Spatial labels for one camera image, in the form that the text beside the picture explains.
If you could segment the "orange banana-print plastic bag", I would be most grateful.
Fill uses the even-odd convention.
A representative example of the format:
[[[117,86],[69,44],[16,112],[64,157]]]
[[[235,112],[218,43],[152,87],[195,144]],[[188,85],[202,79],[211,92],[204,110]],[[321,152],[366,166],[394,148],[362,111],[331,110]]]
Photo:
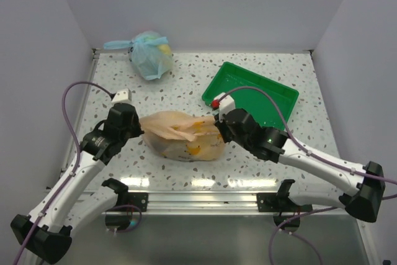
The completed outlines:
[[[146,146],[165,158],[213,161],[225,150],[212,115],[194,117],[178,111],[162,111],[142,117],[140,125]]]

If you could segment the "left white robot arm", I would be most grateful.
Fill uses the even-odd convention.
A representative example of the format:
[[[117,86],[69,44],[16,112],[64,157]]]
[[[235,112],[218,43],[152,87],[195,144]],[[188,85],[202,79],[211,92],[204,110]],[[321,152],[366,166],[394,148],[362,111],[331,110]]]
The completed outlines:
[[[47,196],[27,215],[13,218],[11,229],[21,248],[31,252],[30,264],[39,260],[56,264],[71,247],[73,235],[103,212],[141,213],[142,209],[128,195],[128,186],[109,178],[70,215],[87,185],[129,139],[142,134],[136,109],[127,103],[114,104],[107,118],[84,136],[71,167]]]

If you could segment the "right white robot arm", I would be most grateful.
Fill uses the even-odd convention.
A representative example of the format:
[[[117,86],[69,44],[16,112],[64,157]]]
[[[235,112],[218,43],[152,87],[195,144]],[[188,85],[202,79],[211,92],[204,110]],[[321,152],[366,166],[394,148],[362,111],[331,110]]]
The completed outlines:
[[[322,183],[309,186],[284,179],[277,191],[257,195],[259,211],[311,211],[314,205],[322,205],[343,209],[364,222],[376,222],[385,191],[379,164],[351,163],[295,142],[285,131],[260,126],[244,109],[217,114],[215,127],[224,142],[233,141],[260,160],[291,166],[322,179]]]

